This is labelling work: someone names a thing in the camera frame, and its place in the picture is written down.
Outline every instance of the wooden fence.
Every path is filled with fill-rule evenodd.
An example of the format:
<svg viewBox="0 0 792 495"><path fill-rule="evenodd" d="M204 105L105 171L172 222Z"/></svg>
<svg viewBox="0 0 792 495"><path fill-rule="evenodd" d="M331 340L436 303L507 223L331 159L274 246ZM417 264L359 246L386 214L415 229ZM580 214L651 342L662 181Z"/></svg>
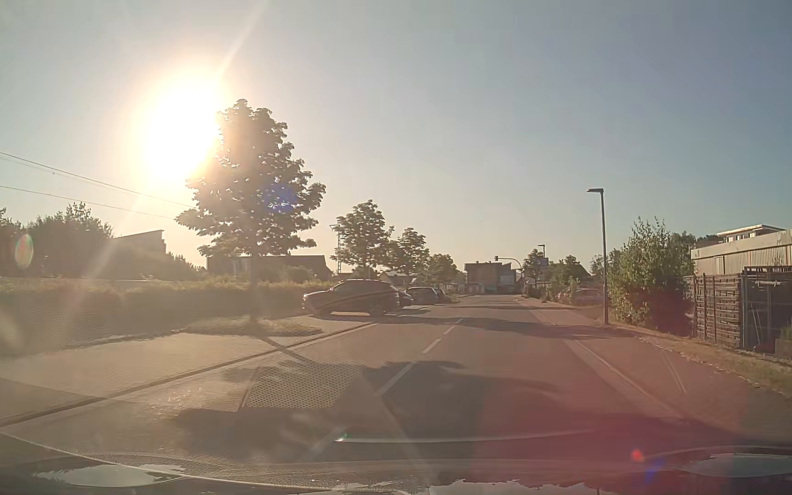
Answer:
<svg viewBox="0 0 792 495"><path fill-rule="evenodd" d="M692 287L695 336L740 347L741 275L696 275Z"/></svg>

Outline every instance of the lens flare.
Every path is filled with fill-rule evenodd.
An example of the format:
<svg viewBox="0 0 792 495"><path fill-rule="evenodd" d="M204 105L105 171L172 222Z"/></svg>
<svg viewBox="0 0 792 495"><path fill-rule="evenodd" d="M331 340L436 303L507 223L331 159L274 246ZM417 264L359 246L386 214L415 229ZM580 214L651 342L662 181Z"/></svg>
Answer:
<svg viewBox="0 0 792 495"><path fill-rule="evenodd" d="M33 262L34 253L33 236L25 233L17 238L16 243L14 243L14 262L18 268L28 268Z"/></svg>

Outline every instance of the facade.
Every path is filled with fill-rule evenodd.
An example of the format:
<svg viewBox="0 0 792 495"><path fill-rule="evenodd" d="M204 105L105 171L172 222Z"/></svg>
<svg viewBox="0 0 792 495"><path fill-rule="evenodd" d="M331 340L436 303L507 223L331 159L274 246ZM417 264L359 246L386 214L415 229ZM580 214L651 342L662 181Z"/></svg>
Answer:
<svg viewBox="0 0 792 495"><path fill-rule="evenodd" d="M721 234L737 236L739 232L718 233ZM732 242L693 249L691 256L696 275L740 273L748 266L792 265L792 229L756 234Z"/></svg>
<svg viewBox="0 0 792 495"><path fill-rule="evenodd" d="M121 237L115 237L110 242L112 242L116 248L130 247L146 251L155 251L162 254L167 253L167 244L164 242L163 230L143 231L130 235L122 235Z"/></svg>
<svg viewBox="0 0 792 495"><path fill-rule="evenodd" d="M484 287L485 293L513 292L516 289L517 271L512 264L486 262L465 264L467 284L478 284Z"/></svg>
<svg viewBox="0 0 792 495"><path fill-rule="evenodd" d="M332 271L325 264L324 254L284 254L259 256L255 260L263 270L280 270L284 266L301 266L312 271L320 280L332 278ZM207 271L216 275L238 275L248 273L249 256L208 256Z"/></svg>

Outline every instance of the metal fence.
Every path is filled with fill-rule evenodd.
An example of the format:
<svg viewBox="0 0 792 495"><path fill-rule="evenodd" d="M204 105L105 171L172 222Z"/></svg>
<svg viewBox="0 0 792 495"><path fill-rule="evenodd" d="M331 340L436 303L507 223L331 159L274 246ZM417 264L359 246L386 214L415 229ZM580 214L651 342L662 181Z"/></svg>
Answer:
<svg viewBox="0 0 792 495"><path fill-rule="evenodd" d="M792 359L792 265L742 272L743 347Z"/></svg>

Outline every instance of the curb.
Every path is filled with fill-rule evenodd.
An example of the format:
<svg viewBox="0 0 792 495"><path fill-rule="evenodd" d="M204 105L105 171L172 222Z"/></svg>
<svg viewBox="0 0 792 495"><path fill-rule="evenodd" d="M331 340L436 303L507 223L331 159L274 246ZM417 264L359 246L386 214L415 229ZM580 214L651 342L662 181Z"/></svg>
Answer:
<svg viewBox="0 0 792 495"><path fill-rule="evenodd" d="M348 331L351 331L351 330L357 330L357 329L362 328L362 327L368 327L368 326L371 326L371 325L375 325L377 323L379 323L379 322L378 321L365 321L365 322L363 322L363 323L361 323L359 325L351 326L351 327L348 327L346 329L336 330L335 332L332 332L332 333L323 334L323 335L314 335L313 337L304 339L304 340L296 342L296 343L291 343L289 345L284 345L283 347L286 348L286 349L291 349L291 348L293 348L293 347L295 347L297 345L300 345L300 344L313 342L315 340L320 340L321 338L326 338L326 337L330 337L330 336L339 335L339 334L342 334L342 333L345 333L345 332L348 332ZM69 411L70 409L76 409L78 407L83 407L83 406L94 404L94 403L97 403L97 402L102 402L102 401L105 401L105 400L108 400L108 399L115 399L117 397L126 396L127 394L132 394L134 392L139 392L140 390L144 390L146 388L157 387L159 385L164 385L165 383L170 382L170 381L181 380L183 378L188 378L190 376L194 376L194 375L197 375L197 374L204 374L204 373L206 373L208 371L212 371L212 370L214 370L216 368L221 368L221 367L225 367L225 366L235 365L236 363L240 363L240 362L243 362L243 361L248 361L250 359L261 358L263 356L267 356L267 355L273 354L275 352L279 352L279 350L277 348L273 348L273 349L270 349L268 351L258 352L256 354L251 354L251 355L248 355L248 356L236 357L234 359L229 359L227 361L216 363L214 365L208 365L208 366L204 366L204 367L201 367L201 368L195 368L195 369L190 370L190 371L186 371L186 372L182 372L182 373L179 373L179 374L170 375L170 376L167 376L167 377L155 379L153 381L146 382L146 383L143 383L141 385L136 385L136 386L133 386L133 387L124 388L122 390L119 390L118 392L115 392L113 394L109 394L107 396L88 397L88 398L82 399L80 401L72 401L72 402L68 402L68 403L65 403L65 404L61 404L59 406L56 406L56 407L53 407L53 408L50 408L50 409L47 409L47 410L34 411L34 412L27 413L27 414L21 414L21 415L17 415L17 416L12 416L10 418L1 419L0 420L0 428L5 428L6 426L11 426L13 424L23 423L24 421L29 421L31 419L42 418L42 417L45 417L45 416L48 416L48 415L51 415L51 414L56 414L56 413L62 412L62 411Z"/></svg>

